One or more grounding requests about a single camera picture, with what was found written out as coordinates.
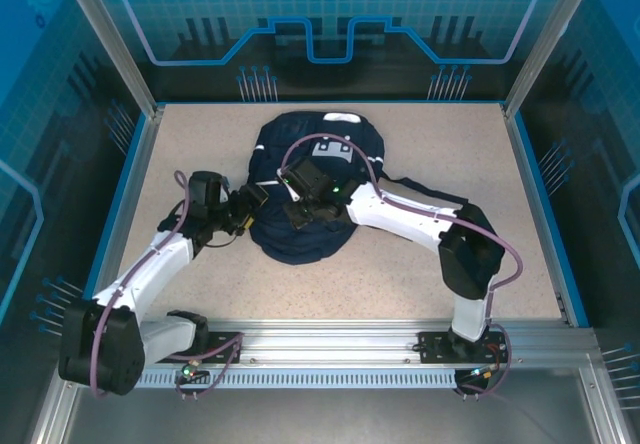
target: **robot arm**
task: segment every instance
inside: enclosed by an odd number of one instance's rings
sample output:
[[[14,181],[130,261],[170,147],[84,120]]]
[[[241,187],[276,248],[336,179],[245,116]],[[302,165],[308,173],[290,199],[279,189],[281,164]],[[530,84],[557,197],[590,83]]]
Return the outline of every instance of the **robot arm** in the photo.
[[[437,208],[384,191],[381,198],[371,182],[337,182],[306,158],[292,163],[279,177],[292,197],[285,211],[294,227],[314,219],[350,221],[389,231],[438,254],[444,283],[454,293],[453,347],[481,339],[487,328],[489,286],[500,269],[504,248],[452,222],[467,221],[495,234],[477,206]]]
[[[159,224],[142,257],[113,284],[92,300],[78,300],[67,307],[58,363],[61,378],[89,384],[95,332],[115,295],[118,297],[100,337],[99,359],[95,363],[101,389],[126,394],[135,386],[145,364],[182,351],[192,355],[207,350],[206,318],[176,311],[148,323],[144,316],[160,291],[197,257],[214,232],[242,235],[267,194],[256,185],[229,193],[220,174],[201,171],[189,179],[189,195],[184,222],[164,245],[162,242],[180,220],[176,214],[180,204]]]
[[[430,219],[385,204],[376,195],[370,182],[360,185],[351,197],[352,202],[346,206],[346,210],[354,223],[389,231],[426,247],[431,252],[439,254],[441,258],[449,257],[446,254],[447,250],[440,246],[445,236],[452,231],[454,225],[450,221]],[[458,217],[457,211],[454,209],[427,206],[391,193],[385,193],[385,197],[415,209],[425,209],[441,216]],[[459,276],[450,275],[452,272],[459,271],[460,266],[454,266],[455,270],[448,269],[450,272],[447,274],[444,267],[446,263],[441,261],[441,265],[443,266],[445,284],[454,293],[454,315],[451,329],[461,338],[476,342],[482,337],[486,328],[485,314],[490,281],[475,282],[475,280],[470,280],[468,276],[463,281]]]
[[[499,270],[504,249],[448,220],[455,216],[493,232],[480,209],[470,204],[460,210],[435,208],[391,194],[383,196],[400,204],[392,206],[380,198],[370,182],[353,179],[336,182],[305,159],[288,166],[280,178],[293,198],[285,211],[296,228],[314,219],[339,219],[387,230],[437,253],[443,280],[455,294],[451,349],[462,356],[464,351],[456,351],[456,346],[462,349],[482,338],[487,326],[488,289]],[[164,246],[160,247],[160,243],[179,221],[176,215],[179,206],[160,223],[158,233],[136,263],[139,266],[134,264],[91,301],[76,301],[67,308],[58,367],[60,377],[89,383],[97,324],[118,293],[101,336],[96,364],[101,389],[126,394],[135,386],[145,364],[183,351],[193,355],[206,350],[206,318],[188,312],[172,312],[153,323],[144,322],[143,318],[160,291],[197,257],[214,232],[243,234],[267,194],[256,185],[229,193],[224,178],[210,172],[191,176],[189,194],[186,219]],[[415,209],[433,212],[436,217],[420,215]],[[123,286],[125,277],[135,267],[139,269]]]

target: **glass panel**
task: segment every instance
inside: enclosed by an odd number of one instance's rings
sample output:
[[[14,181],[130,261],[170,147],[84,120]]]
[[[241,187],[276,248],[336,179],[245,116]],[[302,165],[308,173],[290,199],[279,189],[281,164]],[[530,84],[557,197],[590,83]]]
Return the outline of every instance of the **glass panel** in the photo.
[[[556,0],[104,0],[155,97],[504,99]]]
[[[583,0],[521,110],[605,350],[640,344],[639,13]]]
[[[0,441],[8,443],[30,438],[61,316],[87,280],[140,112],[75,0],[0,0],[0,9]]]

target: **aluminum frame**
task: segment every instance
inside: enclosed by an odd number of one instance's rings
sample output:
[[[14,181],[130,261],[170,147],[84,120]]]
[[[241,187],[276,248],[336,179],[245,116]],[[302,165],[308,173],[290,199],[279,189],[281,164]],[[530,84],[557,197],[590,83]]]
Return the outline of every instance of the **aluminum frame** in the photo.
[[[512,340],[513,369],[579,370],[594,435],[604,444],[630,444],[631,434],[615,399],[592,329],[558,320],[501,321]],[[446,369],[419,364],[411,351],[417,331],[446,330],[446,320],[211,321],[212,328],[246,333],[239,369]],[[178,369],[155,365],[149,369]],[[54,375],[32,444],[64,442],[82,386]]]
[[[157,104],[102,0],[76,0],[140,110],[151,118]]]
[[[520,109],[580,2],[582,0],[558,0],[556,3],[505,100],[508,118],[515,117]]]
[[[513,153],[516,158],[516,164],[518,165],[522,184],[527,195],[527,200],[529,201],[529,206],[531,207],[533,222],[536,226],[536,230],[538,231],[538,238],[540,239],[542,252],[549,269],[551,282],[555,290],[560,294],[560,298],[564,304],[564,308],[562,310],[565,313],[567,321],[571,326],[577,327],[579,325],[579,319],[576,315],[575,307],[567,285],[567,279],[562,270],[562,264],[558,258],[558,251],[551,234],[551,227],[545,217],[542,200],[538,193],[535,178],[533,176],[532,169],[534,166],[537,166],[537,163],[530,162],[527,157],[525,144],[522,135],[518,130],[515,117],[509,117],[506,112],[504,113],[504,117],[507,133],[509,134]]]

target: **black mounting plate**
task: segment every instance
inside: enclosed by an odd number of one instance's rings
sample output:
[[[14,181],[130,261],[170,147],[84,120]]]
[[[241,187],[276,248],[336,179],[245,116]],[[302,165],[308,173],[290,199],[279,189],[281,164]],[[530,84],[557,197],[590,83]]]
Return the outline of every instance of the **black mounting plate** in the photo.
[[[225,344],[230,339],[236,337],[239,332],[209,332],[209,340],[208,340],[208,349],[216,349],[223,344]],[[211,356],[208,359],[204,359],[202,361],[203,364],[226,364],[229,360],[229,356],[233,351],[233,346],[229,346],[227,349],[222,351],[220,354],[216,354],[215,356]],[[240,362],[240,354],[242,353],[242,348],[238,350],[235,357],[231,361],[231,364],[238,364]],[[163,359],[160,361],[163,364],[186,364],[185,361],[178,361],[176,359]]]
[[[493,364],[496,355],[488,347],[495,344],[500,350],[498,356],[500,364],[507,362],[509,351],[506,346],[504,334],[500,331],[490,331],[478,342],[473,344],[474,352],[466,359],[461,358],[455,352],[451,352],[448,332],[419,332],[418,344],[413,350],[420,353],[421,364]]]

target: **metal profile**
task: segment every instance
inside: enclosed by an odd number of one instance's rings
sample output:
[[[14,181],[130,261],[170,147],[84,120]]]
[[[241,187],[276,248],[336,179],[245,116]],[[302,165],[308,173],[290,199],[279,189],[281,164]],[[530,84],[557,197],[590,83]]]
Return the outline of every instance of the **metal profile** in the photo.
[[[531,207],[533,222],[536,226],[536,230],[538,231],[538,238],[540,239],[540,245],[549,269],[551,281],[556,291],[560,294],[560,298],[564,304],[563,311],[569,321],[569,324],[577,327],[579,325],[578,317],[573,307],[573,303],[571,302],[567,281],[564,276],[564,272],[562,271],[562,265],[558,259],[558,253],[551,235],[551,228],[549,227],[549,222],[545,217],[540,194],[536,188],[535,179],[531,170],[532,166],[536,166],[537,164],[529,162],[527,158],[524,142],[522,141],[522,136],[518,132],[515,118],[505,117],[505,123],[516,158],[516,164],[518,165],[518,170],[520,171],[520,176],[522,178],[525,194],[527,195],[527,200]]]
[[[203,389],[220,369],[208,369],[184,390]],[[173,389],[180,372],[147,369],[136,389]],[[455,372],[448,369],[230,369],[220,389],[453,389]]]
[[[102,0],[76,1],[122,76],[138,107],[146,116],[153,118],[157,107],[156,101],[104,3]]]
[[[580,368],[580,379],[600,442],[606,444],[635,442],[599,353],[591,355],[589,365]]]
[[[29,441],[31,444],[63,441],[77,394],[78,386],[60,379],[56,368]]]
[[[515,116],[582,0],[558,0],[505,100],[508,118]]]
[[[107,243],[94,292],[108,287],[118,276],[120,262],[129,236],[129,229],[131,228],[140,191],[142,190],[144,176],[147,172],[149,161],[151,160],[151,151],[153,150],[153,145],[158,133],[161,116],[162,109],[158,111],[155,118],[150,119],[147,117],[144,122],[140,143],[131,166],[131,174],[127,179],[127,184],[122,194],[122,205],[118,210],[113,225],[113,232]]]

